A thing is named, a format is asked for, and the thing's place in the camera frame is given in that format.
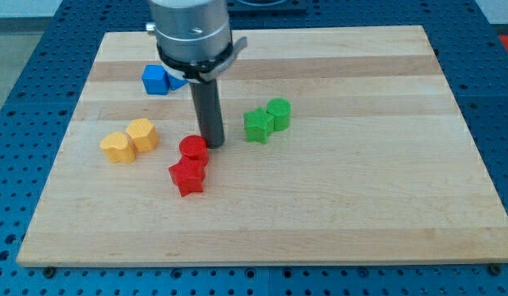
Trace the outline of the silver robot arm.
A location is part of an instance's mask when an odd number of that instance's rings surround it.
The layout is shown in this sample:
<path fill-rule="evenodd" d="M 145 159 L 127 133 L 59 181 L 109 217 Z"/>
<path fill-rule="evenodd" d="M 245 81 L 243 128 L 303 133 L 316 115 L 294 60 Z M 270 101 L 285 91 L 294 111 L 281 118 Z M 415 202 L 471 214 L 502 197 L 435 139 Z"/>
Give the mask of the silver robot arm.
<path fill-rule="evenodd" d="M 156 43 L 164 62 L 205 62 L 229 48 L 225 0 L 149 0 Z"/>

